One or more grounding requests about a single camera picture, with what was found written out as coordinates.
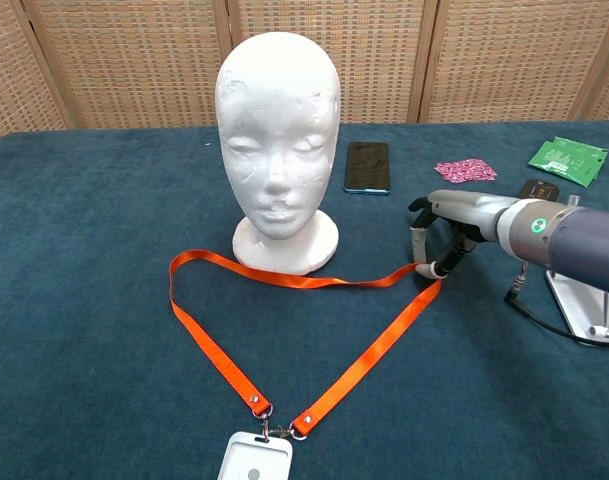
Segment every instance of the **table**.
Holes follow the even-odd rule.
[[[337,253],[315,276],[382,277],[408,263],[408,204],[438,188],[609,210],[609,155],[588,189],[527,166],[546,140],[609,148],[609,121],[342,125],[322,209]],[[342,191],[349,141],[390,146],[389,196]],[[478,157],[496,181],[453,186],[437,162]],[[0,479],[216,478],[228,438],[260,424],[168,301],[168,265],[204,248],[233,258],[242,212],[217,129],[86,130],[0,139]],[[442,223],[429,256],[446,245]],[[292,479],[609,478],[609,349],[573,343],[503,301],[518,263],[483,244],[366,379],[293,446]],[[563,317],[543,271],[521,298]],[[291,291],[197,263],[177,301],[288,424],[426,285]]]

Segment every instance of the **white badge holder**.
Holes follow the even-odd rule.
[[[237,432],[228,441],[217,480],[286,480],[292,456],[288,440]]]

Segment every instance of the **mannequin eye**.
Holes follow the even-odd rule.
[[[228,141],[228,147],[238,153],[255,153],[262,146],[250,137],[233,137]]]
[[[293,144],[293,150],[299,153],[312,153],[324,147],[324,137],[321,135],[309,135]]]

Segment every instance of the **green packet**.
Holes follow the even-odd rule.
[[[588,187],[597,177],[608,150],[555,137],[545,142],[529,165]]]

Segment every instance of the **smartphone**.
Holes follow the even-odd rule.
[[[349,144],[344,191],[371,195],[390,193],[387,143],[351,142]]]

